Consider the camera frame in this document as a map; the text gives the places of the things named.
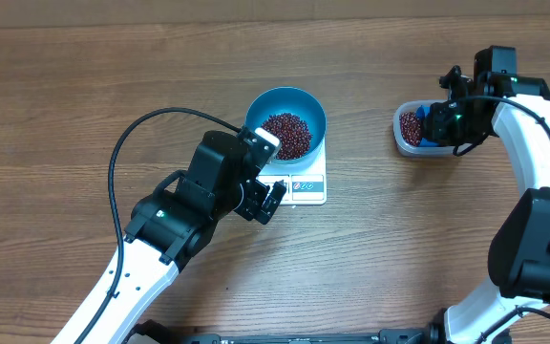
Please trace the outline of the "blue plastic measuring scoop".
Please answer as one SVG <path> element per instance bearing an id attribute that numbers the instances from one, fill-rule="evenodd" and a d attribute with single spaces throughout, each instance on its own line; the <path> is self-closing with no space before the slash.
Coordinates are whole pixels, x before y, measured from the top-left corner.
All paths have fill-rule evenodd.
<path id="1" fill-rule="evenodd" d="M 429 113 L 430 113 L 430 107 L 425 105 L 419 106 L 415 112 L 415 116 L 419 121 L 419 131 L 420 131 L 420 141 L 418 144 L 419 147 L 434 148 L 439 146 L 437 142 L 428 140 L 426 134 L 424 133 L 424 121 L 427 119 L 427 116 Z"/>

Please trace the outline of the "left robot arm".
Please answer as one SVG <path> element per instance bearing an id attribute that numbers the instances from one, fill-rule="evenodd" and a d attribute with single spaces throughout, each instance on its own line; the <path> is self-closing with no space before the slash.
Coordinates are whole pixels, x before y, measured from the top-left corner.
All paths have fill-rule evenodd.
<path id="1" fill-rule="evenodd" d="M 122 246 L 57 343 L 121 343 L 147 307 L 213 237 L 230 212 L 267 224 L 286 187 L 258 180 L 280 141 L 262 128 L 208 131 L 185 171 L 176 171 L 134 207 Z"/>

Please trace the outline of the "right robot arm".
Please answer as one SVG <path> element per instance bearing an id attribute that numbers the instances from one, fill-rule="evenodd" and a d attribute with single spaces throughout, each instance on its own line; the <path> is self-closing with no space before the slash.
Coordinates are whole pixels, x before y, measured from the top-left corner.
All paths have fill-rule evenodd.
<path id="1" fill-rule="evenodd" d="M 461 157 L 489 137 L 501 140 L 519 199 L 492 240 L 488 276 L 431 327 L 433 343 L 508 343 L 507 329 L 529 313 L 550 320 L 550 90 L 521 76 L 512 47 L 475 55 L 474 75 L 454 66 L 439 79 L 446 101 L 421 119 L 422 137 Z"/>

